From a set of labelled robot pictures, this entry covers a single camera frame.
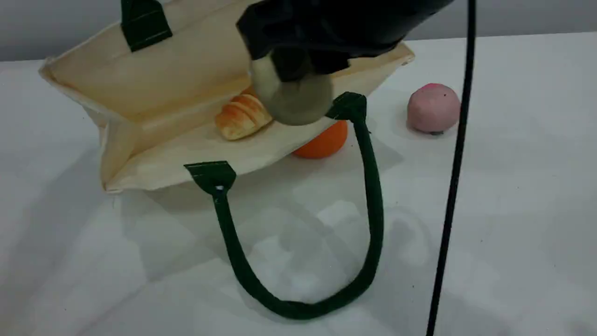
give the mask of bag handle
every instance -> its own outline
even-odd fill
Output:
[[[309,320],[331,313],[361,296],[375,278],[383,244],[383,201],[375,154],[365,123],[366,111],[367,98],[365,96],[346,92],[334,101],[327,114],[328,117],[336,120],[350,120],[354,125],[365,171],[365,192],[371,238],[363,267],[354,280],[336,294],[317,303],[278,299],[261,284],[251,269],[238,240],[226,196],[236,178],[232,167],[225,161],[185,165],[195,183],[213,196],[230,264],[238,282],[253,298],[282,317]]]
[[[131,52],[172,37],[172,31],[158,0],[121,0],[122,33]]]

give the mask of black wire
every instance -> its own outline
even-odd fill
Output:
[[[454,149],[450,190],[448,192],[448,203],[446,205],[446,214],[444,218],[444,232],[442,233],[442,241],[439,245],[438,268],[435,273],[431,308],[429,309],[429,320],[427,321],[427,336],[433,336],[433,333],[435,332],[435,322],[438,317],[439,297],[441,296],[442,284],[444,282],[448,245],[450,244],[452,220],[454,217],[454,207],[456,206],[456,194],[458,192],[458,180],[460,179],[460,168],[462,166],[466,123],[469,118],[470,88],[473,82],[473,66],[475,63],[476,1],[468,0],[468,7],[466,64],[464,66],[464,86],[462,89],[462,103],[460,105],[460,122],[458,124],[458,135],[456,136],[456,148]]]

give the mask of canvas tote bag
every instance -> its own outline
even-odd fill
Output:
[[[250,85],[250,57],[235,23],[256,0],[122,0],[122,22],[104,29],[39,73],[81,104],[99,130],[105,191],[155,190],[195,181],[211,194],[230,263],[245,290],[271,311],[311,319],[350,303],[373,281],[383,238],[381,187],[365,124],[366,95],[413,60],[404,45],[355,59],[333,75],[330,113],[306,126],[273,122],[241,140],[224,140],[214,116]],[[236,235],[226,194],[237,175],[268,166],[336,120],[350,120],[365,167],[371,243],[361,272],[318,303],[275,298],[253,273]]]

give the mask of croissant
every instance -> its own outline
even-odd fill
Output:
[[[272,121],[263,104],[249,87],[222,106],[216,126],[227,140],[238,140],[257,132]]]

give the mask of pink toy fruit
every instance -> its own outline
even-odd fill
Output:
[[[427,84],[408,101],[407,124],[423,133],[440,135],[458,122],[460,99],[442,84]]]

